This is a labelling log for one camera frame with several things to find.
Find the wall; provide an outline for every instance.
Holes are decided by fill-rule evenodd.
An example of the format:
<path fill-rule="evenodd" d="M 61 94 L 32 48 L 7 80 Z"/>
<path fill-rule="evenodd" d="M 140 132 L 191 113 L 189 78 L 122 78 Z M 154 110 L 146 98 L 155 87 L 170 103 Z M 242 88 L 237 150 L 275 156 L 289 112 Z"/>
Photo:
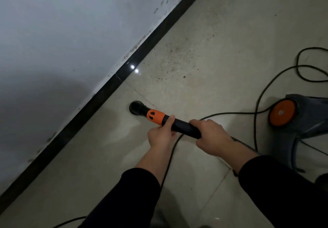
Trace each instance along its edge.
<path fill-rule="evenodd" d="M 179 0 L 0 0 L 0 194 Z"/>

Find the black cable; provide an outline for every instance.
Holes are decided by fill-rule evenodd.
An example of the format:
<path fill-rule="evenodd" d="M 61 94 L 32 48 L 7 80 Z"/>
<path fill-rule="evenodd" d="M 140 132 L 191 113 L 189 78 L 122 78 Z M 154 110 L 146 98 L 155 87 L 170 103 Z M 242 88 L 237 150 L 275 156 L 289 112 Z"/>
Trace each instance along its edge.
<path fill-rule="evenodd" d="M 63 226 L 63 225 L 66 225 L 66 224 L 68 224 L 68 223 L 71 223 L 71 222 L 73 222 L 73 221 L 77 221 L 77 220 L 80 220 L 80 219 L 85 219 L 87 216 L 82 216 L 82 217 L 79 217 L 79 218 L 73 218 L 73 219 L 71 219 L 71 220 L 68 220 L 68 221 L 65 221 L 64 223 L 61 223 L 61 224 L 59 224 L 59 225 L 56 225 L 55 227 L 53 227 L 53 228 L 58 228 L 58 227 L 61 227 L 61 226 Z"/>
<path fill-rule="evenodd" d="M 261 114 L 261 113 L 264 113 L 264 112 L 270 110 L 271 107 L 274 106 L 274 105 L 276 104 L 276 103 L 274 103 L 274 104 L 272 104 L 271 106 L 269 106 L 268 108 L 266 108 L 265 110 L 262 110 L 262 111 L 259 111 L 259 112 L 258 112 L 258 107 L 259 107 L 259 104 L 260 104 L 261 98 L 263 97 L 265 91 L 269 88 L 269 86 L 270 86 L 270 85 L 271 85 L 271 84 L 272 84 L 272 83 L 273 83 L 273 82 L 274 82 L 274 81 L 275 81 L 275 80 L 276 80 L 281 74 L 283 74 L 284 72 L 286 72 L 286 71 L 288 71 L 288 70 L 290 70 L 290 69 L 293 69 L 293 68 L 296 69 L 296 74 L 297 74 L 297 76 L 300 77 L 300 78 L 301 78 L 302 80 L 304 80 L 304 81 L 307 81 L 307 82 L 317 82 L 317 83 L 318 83 L 318 82 L 328 82 L 328 80 L 323 80 L 323 81 L 314 81 L 314 80 L 309 80 L 309 79 L 303 77 L 303 76 L 301 75 L 301 73 L 299 72 L 299 70 L 298 70 L 300 67 L 312 68 L 312 69 L 314 69 L 314 70 L 317 70 L 317 71 L 323 73 L 324 75 L 326 75 L 326 76 L 328 77 L 328 73 L 327 73 L 326 71 L 324 71 L 324 70 L 318 68 L 318 67 L 311 66 L 311 65 L 299 65 L 299 64 L 298 64 L 298 63 L 299 63 L 299 57 L 300 57 L 301 53 L 304 52 L 304 51 L 306 51 L 306 50 L 312 50 L 312 49 L 313 49 L 313 50 L 323 50 L 323 51 L 328 52 L 328 49 L 320 48 L 320 47 L 309 47 L 309 48 L 302 49 L 300 52 L 298 52 L 298 53 L 297 53 L 297 56 L 296 56 L 296 63 L 295 63 L 295 66 L 292 66 L 292 67 L 286 68 L 285 70 L 282 70 L 279 74 L 277 74 L 277 75 L 276 75 L 276 76 L 275 76 L 275 77 L 269 82 L 269 84 L 268 84 L 268 85 L 264 88 L 264 90 L 261 92 L 259 98 L 258 98 L 257 101 L 256 101 L 255 112 L 221 112 L 221 113 L 216 113 L 216 114 L 209 115 L 209 116 L 204 117 L 204 118 L 202 118 L 202 119 L 200 119 L 200 120 L 204 120 L 204 119 L 207 119 L 207 118 L 211 118 L 211 117 L 218 116 L 218 115 L 224 115 L 224 114 L 246 114 L 246 115 L 247 115 L 247 114 L 250 114 L 250 115 L 251 115 L 251 114 L 254 114 L 254 125 L 253 125 L 253 129 L 254 129 L 254 130 L 253 130 L 253 134 L 254 134 L 254 146 L 255 146 L 255 151 L 258 152 L 258 149 L 257 149 L 257 141 L 256 141 L 256 117 L 257 117 L 257 114 Z M 165 175 L 164 175 L 164 178 L 163 178 L 163 181 L 162 181 L 162 184 L 161 184 L 161 190 L 162 190 L 162 188 L 163 188 L 163 185 L 164 185 L 164 182 L 165 182 L 165 179 L 166 179 L 167 173 L 169 172 L 169 168 L 170 168 L 170 165 L 171 165 L 171 162 L 172 162 L 172 158 L 173 158 L 174 150 L 175 150 L 175 148 L 176 148 L 178 142 L 180 141 L 180 139 L 181 139 L 182 137 L 183 137 L 183 134 L 181 134 L 181 135 L 179 136 L 179 138 L 176 140 L 176 142 L 175 142 L 175 144 L 174 144 L 174 146 L 173 146 L 173 149 L 172 149 L 172 152 L 171 152 L 171 155 L 170 155 L 170 159 L 169 159 L 169 163 L 168 163 L 168 165 L 167 165 L 167 168 L 166 168 L 166 171 L 165 171 Z M 234 137 L 232 137 L 232 139 L 235 140 L 235 141 L 238 141 L 238 142 L 240 142 L 240 143 L 242 143 L 242 144 L 244 144 L 245 146 L 247 146 L 247 147 L 250 148 L 251 150 L 254 150 L 253 148 L 249 147 L 247 144 L 245 144 L 245 143 L 239 141 L 238 139 L 235 139 Z M 309 147 L 311 147 L 311 148 L 313 148 L 313 149 L 315 149 L 315 150 L 317 150 L 317 151 L 319 151 L 319 152 L 321 152 L 321 153 L 323 153 L 323 154 L 325 154 L 325 155 L 328 156 L 328 154 L 326 154 L 326 153 L 324 153 L 324 152 L 322 152 L 322 151 L 320 151 L 320 150 L 318 150 L 318 149 L 316 149 L 316 148 L 310 146 L 309 144 L 303 142 L 302 140 L 300 140 L 300 142 L 303 143 L 303 144 L 305 144 L 306 146 L 309 146 Z M 55 226 L 55 227 L 53 227 L 53 228 L 58 228 L 58 227 L 61 227 L 61 226 L 65 225 L 65 224 L 68 224 L 68 223 L 70 223 L 70 222 L 73 222 L 73 221 L 76 221 L 76 220 L 79 220 L 79 219 L 84 219 L 84 218 L 86 218 L 86 216 L 79 217 L 79 218 L 74 218 L 74 219 L 71 219 L 71 220 L 66 221 L 66 222 L 64 222 L 64 223 L 61 223 L 61 224 L 59 224 L 59 225 L 57 225 L 57 226 Z"/>
<path fill-rule="evenodd" d="M 314 149 L 314 150 L 316 150 L 316 151 L 318 151 L 318 152 L 320 152 L 320 153 L 325 154 L 326 156 L 328 156 L 327 153 L 325 153 L 325 152 L 323 152 L 323 151 L 321 151 L 321 150 L 319 150 L 319 149 L 317 149 L 317 148 L 315 148 L 315 147 L 313 147 L 313 146 L 307 144 L 307 143 L 304 142 L 303 140 L 300 139 L 299 141 L 300 141 L 301 143 L 303 143 L 304 145 L 306 145 L 306 146 L 308 146 L 308 147 L 310 147 L 310 148 L 312 148 L 312 149 Z"/>

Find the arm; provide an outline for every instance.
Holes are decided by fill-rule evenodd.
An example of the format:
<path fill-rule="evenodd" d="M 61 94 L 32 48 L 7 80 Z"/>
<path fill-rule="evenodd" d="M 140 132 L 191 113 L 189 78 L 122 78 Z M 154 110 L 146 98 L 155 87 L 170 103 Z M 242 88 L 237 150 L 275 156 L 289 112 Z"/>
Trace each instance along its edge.
<path fill-rule="evenodd" d="M 191 120 L 202 138 L 196 145 L 223 158 L 237 173 L 239 182 L 254 204 L 275 227 L 312 227 L 325 224 L 328 195 L 313 183 L 270 156 L 258 156 L 234 142 L 221 125 L 212 120 Z"/>
<path fill-rule="evenodd" d="M 148 132 L 150 150 L 133 169 L 122 174 L 117 185 L 81 224 L 86 227 L 149 227 L 160 195 L 160 184 L 169 163 L 176 132 L 175 117 Z"/>

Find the black shirt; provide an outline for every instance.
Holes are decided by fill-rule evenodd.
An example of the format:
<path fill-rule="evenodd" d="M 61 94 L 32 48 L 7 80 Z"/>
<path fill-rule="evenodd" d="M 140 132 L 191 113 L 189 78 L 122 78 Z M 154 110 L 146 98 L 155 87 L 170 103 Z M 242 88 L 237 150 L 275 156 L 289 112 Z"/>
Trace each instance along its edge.
<path fill-rule="evenodd" d="M 275 227 L 327 227 L 328 194 L 272 157 L 248 161 L 239 172 L 239 183 Z M 80 228 L 148 228 L 159 195 L 152 173 L 129 169 Z"/>

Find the vacuum wand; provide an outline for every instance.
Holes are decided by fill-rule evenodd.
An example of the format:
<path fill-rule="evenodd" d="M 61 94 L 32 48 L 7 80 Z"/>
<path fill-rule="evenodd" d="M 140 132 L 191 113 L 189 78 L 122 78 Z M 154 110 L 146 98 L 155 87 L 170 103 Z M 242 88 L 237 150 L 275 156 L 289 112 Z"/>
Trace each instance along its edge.
<path fill-rule="evenodd" d="M 129 106 L 129 110 L 133 115 L 144 116 L 151 122 L 161 126 L 165 125 L 167 119 L 169 118 L 169 116 L 166 115 L 165 113 L 155 109 L 150 109 L 140 101 L 133 101 Z M 177 118 L 174 120 L 174 123 L 172 125 L 172 130 L 180 132 L 192 138 L 196 138 L 196 139 L 201 138 L 199 129 L 197 129 L 190 123 L 184 122 Z"/>

